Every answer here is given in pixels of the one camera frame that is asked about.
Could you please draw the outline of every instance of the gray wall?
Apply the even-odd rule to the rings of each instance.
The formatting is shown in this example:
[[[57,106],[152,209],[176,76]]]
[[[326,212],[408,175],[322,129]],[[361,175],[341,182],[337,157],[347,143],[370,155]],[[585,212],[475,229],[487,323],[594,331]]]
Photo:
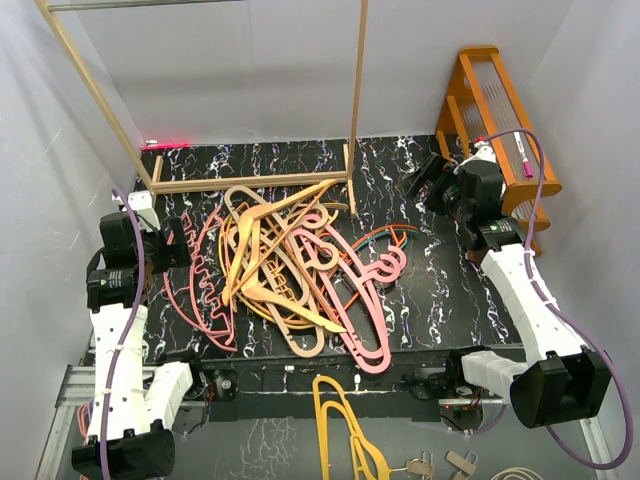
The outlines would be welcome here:
[[[571,3],[371,0],[358,134],[433,133],[466,45],[498,45],[525,86]],[[248,0],[79,16],[146,140],[232,143],[349,135],[359,8]]]
[[[539,260],[561,308],[596,335],[626,381],[640,423],[637,254],[640,4],[576,1],[524,95],[564,190],[545,201],[552,226]],[[615,392],[600,415],[622,444]],[[637,478],[640,449],[620,469]]]
[[[134,144],[84,28],[69,29]],[[0,4],[0,478],[33,478],[65,365],[90,332],[84,271],[133,167],[31,1]]]

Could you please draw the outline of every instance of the black marble table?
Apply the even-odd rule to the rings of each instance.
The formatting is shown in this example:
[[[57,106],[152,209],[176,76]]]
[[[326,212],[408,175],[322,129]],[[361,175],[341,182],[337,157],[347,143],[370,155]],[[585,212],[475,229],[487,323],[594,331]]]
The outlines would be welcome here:
[[[199,146],[147,151],[142,159],[151,171],[156,155],[163,155],[163,180],[320,172],[344,168],[343,144],[343,140],[329,140]],[[334,223],[336,229],[352,242],[390,223],[419,228],[419,233],[410,237],[405,248],[408,260],[405,271],[394,286],[379,291],[391,351],[518,344],[518,334],[496,290],[465,260],[455,223],[426,210],[422,205],[424,193],[415,200],[407,200],[398,189],[400,178],[421,164],[431,151],[438,151],[435,137],[362,139],[358,146],[354,174],[357,215],[352,218],[347,212],[341,213]],[[137,188],[142,188],[139,181]],[[297,190],[299,188],[263,188],[258,193],[269,201],[277,201]],[[221,214],[226,216],[223,193],[161,195],[156,210],[165,226],[169,217],[187,212],[200,231],[217,205],[223,205]],[[324,198],[346,202],[346,187],[336,186]],[[224,278],[217,241],[217,231],[212,230],[202,245],[202,252],[213,273],[216,291],[221,292]],[[381,244],[376,244],[365,248],[361,253],[363,260],[375,261],[380,247]],[[173,271],[171,279],[174,290],[187,286],[188,269]],[[161,292],[163,285],[162,277],[158,276],[149,294],[149,321],[144,335],[148,363],[163,352],[185,347],[194,348],[202,359],[290,355],[279,330],[241,304],[235,320],[237,352],[219,350],[178,316]],[[177,293],[176,299],[193,317],[188,291]],[[350,315],[365,344],[369,347],[375,344],[364,312],[354,307]],[[337,336],[328,339],[325,352],[348,354]]]

